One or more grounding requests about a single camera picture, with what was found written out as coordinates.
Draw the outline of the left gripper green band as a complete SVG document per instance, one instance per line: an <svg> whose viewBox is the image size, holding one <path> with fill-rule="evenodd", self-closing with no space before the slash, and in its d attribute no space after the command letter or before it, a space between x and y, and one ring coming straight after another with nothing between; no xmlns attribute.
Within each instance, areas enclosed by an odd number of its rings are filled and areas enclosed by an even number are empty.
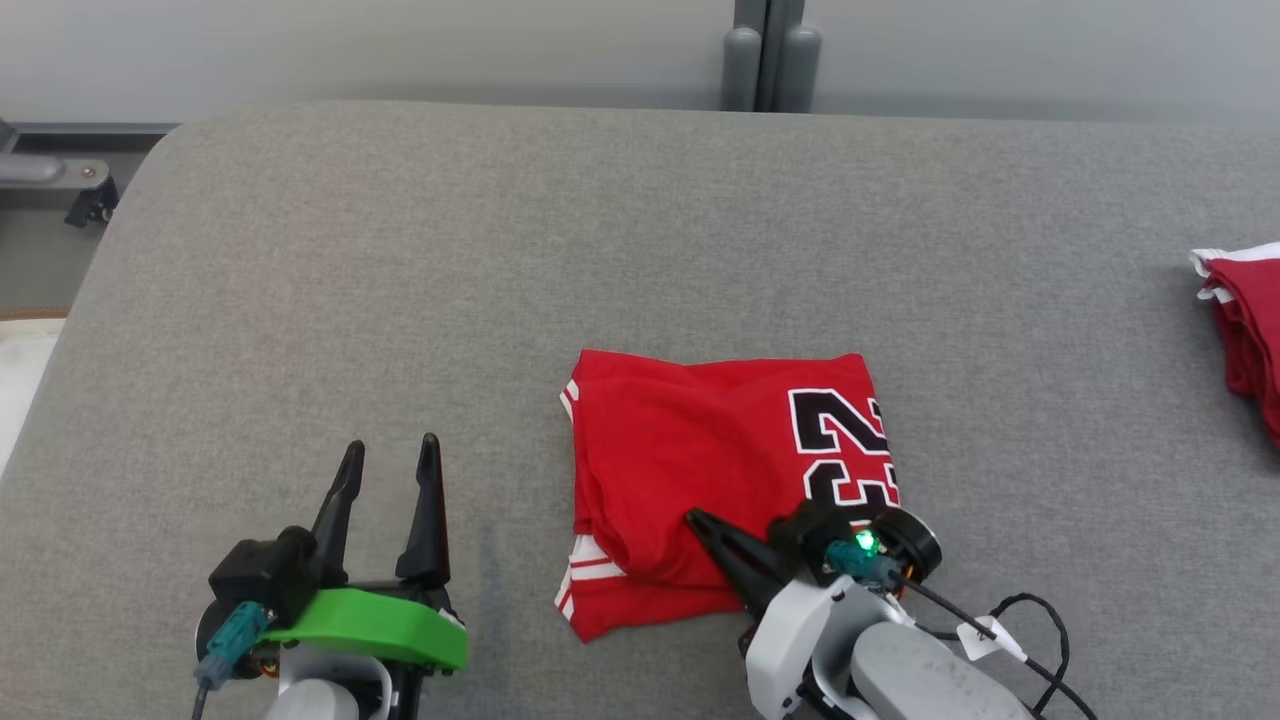
<svg viewBox="0 0 1280 720"><path fill-rule="evenodd" d="M347 584L349 512L364 479L353 439L312 530L243 539L209 578L196 632L196 715L234 679L273 676L270 719L415 719L422 682L465 667L468 633L447 593L451 552L440 441L425 433L419 497L392 584Z"/></svg>

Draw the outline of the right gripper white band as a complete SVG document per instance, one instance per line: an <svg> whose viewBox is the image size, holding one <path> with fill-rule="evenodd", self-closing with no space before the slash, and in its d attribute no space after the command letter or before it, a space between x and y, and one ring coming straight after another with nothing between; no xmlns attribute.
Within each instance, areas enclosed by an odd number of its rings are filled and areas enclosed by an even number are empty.
<svg viewBox="0 0 1280 720"><path fill-rule="evenodd" d="M920 719L905 706L928 639L899 601L942 550L915 515L887 509L855 528L808 500L771 523L769 544L704 509L686 524L756 623L745 643L748 689L767 719L810 705L826 719ZM776 591L776 577L785 577Z"/></svg>

